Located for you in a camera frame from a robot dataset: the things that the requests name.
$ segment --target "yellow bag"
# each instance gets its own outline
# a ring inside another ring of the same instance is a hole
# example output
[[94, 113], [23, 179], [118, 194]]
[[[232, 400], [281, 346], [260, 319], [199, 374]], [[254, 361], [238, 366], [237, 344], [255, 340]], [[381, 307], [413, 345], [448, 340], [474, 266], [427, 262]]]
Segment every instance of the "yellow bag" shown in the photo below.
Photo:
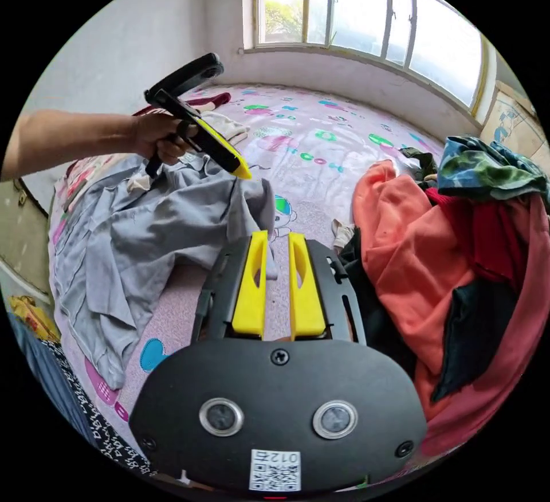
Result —
[[34, 335], [49, 342], [59, 342], [61, 334], [55, 322], [36, 306], [36, 301], [30, 296], [11, 296], [9, 299], [11, 310], [16, 317], [30, 328]]

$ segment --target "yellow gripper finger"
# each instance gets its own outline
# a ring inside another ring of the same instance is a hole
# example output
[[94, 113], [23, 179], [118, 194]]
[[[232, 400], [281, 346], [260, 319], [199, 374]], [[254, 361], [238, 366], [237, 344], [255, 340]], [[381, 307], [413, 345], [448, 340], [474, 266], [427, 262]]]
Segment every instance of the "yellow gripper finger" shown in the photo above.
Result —
[[240, 335], [264, 337], [268, 232], [252, 233], [231, 326]]
[[321, 336], [326, 328], [325, 319], [303, 234], [289, 233], [288, 254], [292, 340]]

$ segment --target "black and white patterned fabric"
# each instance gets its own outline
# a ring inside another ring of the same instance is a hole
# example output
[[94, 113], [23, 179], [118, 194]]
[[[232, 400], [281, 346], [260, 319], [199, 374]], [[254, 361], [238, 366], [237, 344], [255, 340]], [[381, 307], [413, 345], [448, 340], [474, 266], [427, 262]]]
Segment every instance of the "black and white patterned fabric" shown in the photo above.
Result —
[[141, 454], [132, 449], [115, 432], [114, 428], [105, 420], [92, 401], [90, 401], [82, 385], [80, 385], [80, 382], [74, 375], [61, 345], [56, 342], [41, 341], [56, 357], [61, 370], [78, 399], [82, 412], [88, 420], [93, 438], [101, 454], [136, 474], [155, 475], [156, 472], [151, 469], [149, 462]]

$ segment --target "white wall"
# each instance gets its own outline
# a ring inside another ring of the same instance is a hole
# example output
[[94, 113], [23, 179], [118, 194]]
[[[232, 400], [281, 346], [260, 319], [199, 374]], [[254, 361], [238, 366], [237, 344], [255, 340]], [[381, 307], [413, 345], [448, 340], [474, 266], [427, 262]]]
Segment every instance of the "white wall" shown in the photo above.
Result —
[[225, 66], [220, 83], [296, 85], [337, 93], [370, 103], [445, 139], [449, 135], [480, 133], [479, 124], [455, 106], [417, 83], [375, 65], [304, 52], [239, 54], [243, 42], [243, 2], [207, 1], [207, 43]]
[[206, 50], [206, 0], [114, 0], [63, 46], [24, 110], [133, 113], [143, 91]]
[[520, 95], [523, 95], [527, 99], [529, 98], [517, 76], [514, 74], [508, 63], [504, 60], [503, 56], [497, 52], [497, 80], [510, 86], [517, 91]]

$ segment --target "bed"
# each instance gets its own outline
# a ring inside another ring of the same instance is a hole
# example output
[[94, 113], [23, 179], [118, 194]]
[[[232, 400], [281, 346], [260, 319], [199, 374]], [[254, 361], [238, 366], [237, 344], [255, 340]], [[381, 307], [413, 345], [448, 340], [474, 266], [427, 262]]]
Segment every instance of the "bed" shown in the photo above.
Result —
[[[247, 138], [237, 144], [255, 175], [269, 179], [276, 193], [276, 228], [271, 247], [279, 268], [277, 282], [268, 283], [265, 339], [289, 335], [288, 248], [290, 232], [304, 233], [332, 246], [334, 219], [351, 223], [351, 199], [359, 178], [373, 163], [391, 159], [398, 173], [418, 165], [400, 148], [415, 147], [433, 154], [438, 162], [443, 144], [415, 127], [366, 105], [334, 95], [299, 88], [265, 85], [210, 86], [183, 98], [210, 97], [223, 92], [231, 100], [217, 112], [248, 127]], [[64, 225], [63, 201], [67, 191], [61, 178], [50, 216], [49, 247]], [[50, 283], [53, 271], [50, 267]], [[154, 367], [189, 344], [203, 270], [177, 266], [166, 285], [144, 335], [132, 354], [126, 382], [112, 391], [85, 359], [62, 315], [55, 315], [62, 349], [86, 395], [127, 444], [140, 453], [128, 426], [138, 393]], [[417, 457], [410, 471], [430, 461]]]

